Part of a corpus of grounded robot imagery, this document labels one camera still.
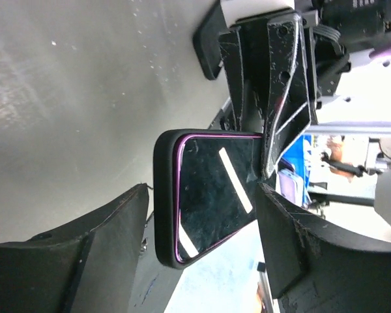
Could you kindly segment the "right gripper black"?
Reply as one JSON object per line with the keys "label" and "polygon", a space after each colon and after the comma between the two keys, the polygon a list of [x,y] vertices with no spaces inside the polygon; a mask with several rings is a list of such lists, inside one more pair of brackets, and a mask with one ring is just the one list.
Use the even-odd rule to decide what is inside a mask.
{"label": "right gripper black", "polygon": [[282,155],[310,126],[317,98],[316,57],[327,67],[348,62],[337,36],[308,25],[294,1],[242,1],[234,27],[219,36],[236,130],[244,128],[244,109],[267,108],[262,174],[271,177]]}

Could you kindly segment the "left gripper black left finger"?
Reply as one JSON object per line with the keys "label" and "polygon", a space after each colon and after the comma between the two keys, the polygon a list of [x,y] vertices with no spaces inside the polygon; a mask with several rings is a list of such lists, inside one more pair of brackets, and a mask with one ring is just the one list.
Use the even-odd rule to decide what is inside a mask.
{"label": "left gripper black left finger", "polygon": [[148,204],[138,184],[28,241],[0,243],[0,312],[126,312]]}

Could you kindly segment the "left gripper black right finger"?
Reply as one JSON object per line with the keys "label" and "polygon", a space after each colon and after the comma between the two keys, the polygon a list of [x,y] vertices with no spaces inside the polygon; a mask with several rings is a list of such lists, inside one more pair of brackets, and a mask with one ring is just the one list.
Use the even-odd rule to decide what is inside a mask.
{"label": "left gripper black right finger", "polygon": [[391,243],[323,220],[264,183],[255,206],[281,312],[391,312]]}

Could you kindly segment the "purple smartphone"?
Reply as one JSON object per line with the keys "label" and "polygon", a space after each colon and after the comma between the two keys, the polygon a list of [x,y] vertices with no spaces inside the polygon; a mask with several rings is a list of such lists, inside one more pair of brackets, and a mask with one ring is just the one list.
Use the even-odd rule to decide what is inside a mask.
{"label": "purple smartphone", "polygon": [[174,165],[174,256],[190,264],[256,219],[253,194],[261,179],[257,134],[187,134]]}

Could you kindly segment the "black phone case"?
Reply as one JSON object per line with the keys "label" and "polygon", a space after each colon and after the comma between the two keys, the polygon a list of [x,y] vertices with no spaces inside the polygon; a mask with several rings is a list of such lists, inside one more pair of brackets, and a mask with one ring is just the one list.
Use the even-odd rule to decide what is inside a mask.
{"label": "black phone case", "polygon": [[182,136],[187,134],[257,134],[248,132],[225,132],[222,130],[175,129],[162,133],[154,146],[153,154],[153,187],[154,187],[154,230],[155,248],[158,260],[165,266],[184,269],[190,264],[179,264],[174,256],[175,222],[174,212],[174,165],[175,146]]}
{"label": "black phone case", "polygon": [[227,29],[220,1],[215,1],[195,30],[192,42],[195,54],[206,79],[218,78],[222,57],[219,34]]}

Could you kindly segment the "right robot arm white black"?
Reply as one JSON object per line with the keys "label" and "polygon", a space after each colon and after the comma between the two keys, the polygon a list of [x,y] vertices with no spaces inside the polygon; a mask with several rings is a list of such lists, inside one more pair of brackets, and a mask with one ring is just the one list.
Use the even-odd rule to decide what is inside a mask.
{"label": "right robot arm white black", "polygon": [[263,129],[261,173],[313,122],[343,73],[391,53],[391,1],[222,1],[218,45],[236,130]]}

